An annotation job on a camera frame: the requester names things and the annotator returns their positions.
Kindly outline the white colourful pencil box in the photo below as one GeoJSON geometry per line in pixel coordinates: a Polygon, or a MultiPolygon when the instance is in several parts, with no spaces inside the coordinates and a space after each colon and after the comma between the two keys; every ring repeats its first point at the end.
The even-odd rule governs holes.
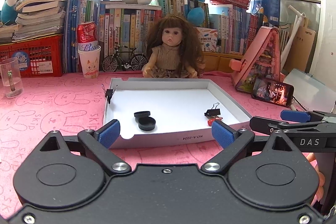
{"type": "Polygon", "coordinates": [[[211,28],[197,27],[197,34],[202,45],[203,52],[216,52],[218,41],[218,30],[211,28]]]}

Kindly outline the miniature black bicycle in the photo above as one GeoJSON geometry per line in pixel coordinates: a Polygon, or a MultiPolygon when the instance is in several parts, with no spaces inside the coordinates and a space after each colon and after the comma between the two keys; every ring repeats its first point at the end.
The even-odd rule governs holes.
{"type": "Polygon", "coordinates": [[[137,48],[128,46],[114,47],[113,55],[105,57],[102,61],[102,70],[104,72],[116,72],[119,69],[141,71],[148,59],[144,53],[137,53],[136,50],[137,48]]]}

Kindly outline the white cat paper cup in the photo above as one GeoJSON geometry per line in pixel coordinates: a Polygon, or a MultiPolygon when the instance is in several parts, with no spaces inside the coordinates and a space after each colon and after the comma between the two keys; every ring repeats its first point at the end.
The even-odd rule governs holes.
{"type": "Polygon", "coordinates": [[[94,46],[91,51],[78,50],[84,78],[95,79],[98,77],[100,51],[100,46],[94,46]]]}

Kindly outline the red plastic crate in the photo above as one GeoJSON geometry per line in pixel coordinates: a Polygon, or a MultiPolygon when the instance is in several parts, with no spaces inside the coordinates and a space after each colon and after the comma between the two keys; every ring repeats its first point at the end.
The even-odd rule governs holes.
{"type": "Polygon", "coordinates": [[[63,35],[43,36],[1,45],[1,60],[17,57],[22,77],[60,77],[63,35]]]}

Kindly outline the white cardboard tray box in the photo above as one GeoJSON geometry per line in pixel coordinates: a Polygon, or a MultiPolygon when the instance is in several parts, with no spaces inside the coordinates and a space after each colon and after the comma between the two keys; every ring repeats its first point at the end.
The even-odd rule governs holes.
{"type": "Polygon", "coordinates": [[[106,101],[104,125],[116,119],[120,136],[110,148],[146,148],[199,143],[213,139],[205,112],[219,102],[222,121],[234,129],[249,125],[251,116],[228,93],[203,79],[112,79],[118,86],[106,101]],[[155,129],[143,131],[134,113],[150,111],[155,129]]]}

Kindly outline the pink bunny tablecloth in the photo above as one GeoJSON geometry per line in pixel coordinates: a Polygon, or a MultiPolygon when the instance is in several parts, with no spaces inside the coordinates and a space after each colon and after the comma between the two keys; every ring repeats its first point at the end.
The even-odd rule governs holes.
{"type": "MultiPolygon", "coordinates": [[[[139,72],[100,73],[96,79],[69,73],[62,77],[23,78],[24,92],[6,98],[1,81],[1,216],[7,218],[21,207],[13,187],[13,175],[27,155],[50,130],[76,135],[89,128],[98,129],[104,119],[105,98],[102,83],[111,78],[140,77],[139,72]]],[[[285,108],[253,100],[237,92],[228,74],[207,72],[211,79],[232,96],[252,116],[280,120],[285,108]]],[[[159,148],[115,149],[112,152],[128,162],[171,164],[197,163],[199,166],[221,150],[214,141],[159,148]]]]}

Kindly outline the black round lid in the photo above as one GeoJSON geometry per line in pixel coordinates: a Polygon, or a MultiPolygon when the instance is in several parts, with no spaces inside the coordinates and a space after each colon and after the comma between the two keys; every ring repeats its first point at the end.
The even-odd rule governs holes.
{"type": "Polygon", "coordinates": [[[134,113],[134,117],[136,120],[139,120],[140,118],[145,118],[150,116],[150,111],[138,111],[134,113]]]}

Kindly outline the blue cardboard box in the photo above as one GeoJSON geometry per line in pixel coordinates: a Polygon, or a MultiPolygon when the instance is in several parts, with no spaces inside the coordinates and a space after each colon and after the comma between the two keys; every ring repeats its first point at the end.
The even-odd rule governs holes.
{"type": "Polygon", "coordinates": [[[281,0],[251,0],[251,13],[254,15],[262,14],[264,16],[264,22],[279,26],[280,3],[281,0]]]}

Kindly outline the red crayon-like stick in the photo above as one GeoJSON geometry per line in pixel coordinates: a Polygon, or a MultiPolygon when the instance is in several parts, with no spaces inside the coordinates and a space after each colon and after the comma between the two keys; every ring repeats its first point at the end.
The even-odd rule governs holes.
{"type": "Polygon", "coordinates": [[[211,127],[214,121],[221,121],[222,119],[222,117],[211,117],[208,119],[207,123],[211,127]]]}

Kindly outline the black round container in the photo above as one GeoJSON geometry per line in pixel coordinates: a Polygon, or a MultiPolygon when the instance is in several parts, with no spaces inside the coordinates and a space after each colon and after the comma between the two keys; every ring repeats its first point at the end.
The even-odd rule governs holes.
{"type": "Polygon", "coordinates": [[[155,129],[156,120],[152,117],[142,117],[138,119],[138,127],[143,131],[152,131],[155,129]]]}

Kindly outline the red soda can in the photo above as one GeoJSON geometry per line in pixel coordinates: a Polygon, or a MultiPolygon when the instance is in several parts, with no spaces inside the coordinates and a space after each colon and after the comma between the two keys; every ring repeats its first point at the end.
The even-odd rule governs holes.
{"type": "Polygon", "coordinates": [[[97,41],[97,27],[95,22],[80,23],[76,29],[78,43],[97,41]]]}

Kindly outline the black binder clip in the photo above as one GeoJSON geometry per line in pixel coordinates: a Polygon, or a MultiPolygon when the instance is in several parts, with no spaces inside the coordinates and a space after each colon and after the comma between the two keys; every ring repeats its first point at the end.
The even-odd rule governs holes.
{"type": "Polygon", "coordinates": [[[103,89],[106,101],[108,102],[108,104],[110,104],[110,102],[112,100],[112,97],[113,97],[114,93],[116,92],[118,86],[116,85],[114,88],[106,89],[104,84],[102,84],[101,87],[103,89]]]}
{"type": "Polygon", "coordinates": [[[219,108],[219,105],[220,105],[219,102],[214,103],[213,106],[212,106],[212,108],[208,109],[205,112],[205,116],[207,116],[207,117],[216,117],[216,116],[221,115],[221,110],[219,108]]]}

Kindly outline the pink triangular toy box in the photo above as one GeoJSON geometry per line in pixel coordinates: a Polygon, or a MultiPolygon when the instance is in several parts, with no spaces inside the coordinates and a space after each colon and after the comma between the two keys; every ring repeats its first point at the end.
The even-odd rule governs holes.
{"type": "Polygon", "coordinates": [[[258,77],[280,81],[280,35],[262,26],[241,60],[231,59],[231,80],[237,91],[251,93],[258,77]]]}

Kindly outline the stack of books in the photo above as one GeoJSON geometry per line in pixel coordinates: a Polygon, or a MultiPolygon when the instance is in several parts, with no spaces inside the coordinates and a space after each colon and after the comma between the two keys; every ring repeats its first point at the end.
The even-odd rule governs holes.
{"type": "Polygon", "coordinates": [[[33,39],[63,32],[69,0],[25,0],[17,6],[18,29],[13,40],[33,39]]]}

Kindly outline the small blue white plush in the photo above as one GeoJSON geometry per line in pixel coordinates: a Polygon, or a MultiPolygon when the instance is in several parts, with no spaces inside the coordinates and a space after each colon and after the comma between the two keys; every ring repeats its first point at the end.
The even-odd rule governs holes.
{"type": "Polygon", "coordinates": [[[15,10],[17,0],[5,0],[1,9],[1,23],[9,26],[15,24],[18,12],[15,10]]]}

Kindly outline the black binder clip on edge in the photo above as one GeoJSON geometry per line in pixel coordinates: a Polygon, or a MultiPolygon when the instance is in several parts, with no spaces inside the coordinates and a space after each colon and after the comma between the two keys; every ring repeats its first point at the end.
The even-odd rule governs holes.
{"type": "Polygon", "coordinates": [[[101,87],[103,89],[106,101],[108,102],[108,104],[110,104],[110,102],[112,100],[112,97],[113,97],[114,93],[116,92],[118,86],[116,85],[114,88],[106,89],[104,84],[102,84],[101,87]]]}

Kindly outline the smartphone playing video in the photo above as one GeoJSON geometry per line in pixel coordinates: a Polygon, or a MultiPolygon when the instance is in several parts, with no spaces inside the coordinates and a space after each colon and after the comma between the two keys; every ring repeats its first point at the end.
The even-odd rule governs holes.
{"type": "Polygon", "coordinates": [[[258,77],[253,87],[252,98],[274,105],[289,107],[293,99],[293,93],[294,87],[290,84],[258,77]]]}

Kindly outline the brown-haired doll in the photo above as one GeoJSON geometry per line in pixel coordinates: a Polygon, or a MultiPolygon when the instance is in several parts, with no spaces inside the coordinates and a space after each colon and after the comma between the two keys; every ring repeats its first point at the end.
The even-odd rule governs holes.
{"type": "Polygon", "coordinates": [[[177,15],[168,15],[152,26],[147,36],[148,62],[142,68],[145,78],[197,79],[205,69],[197,29],[177,15]]]}

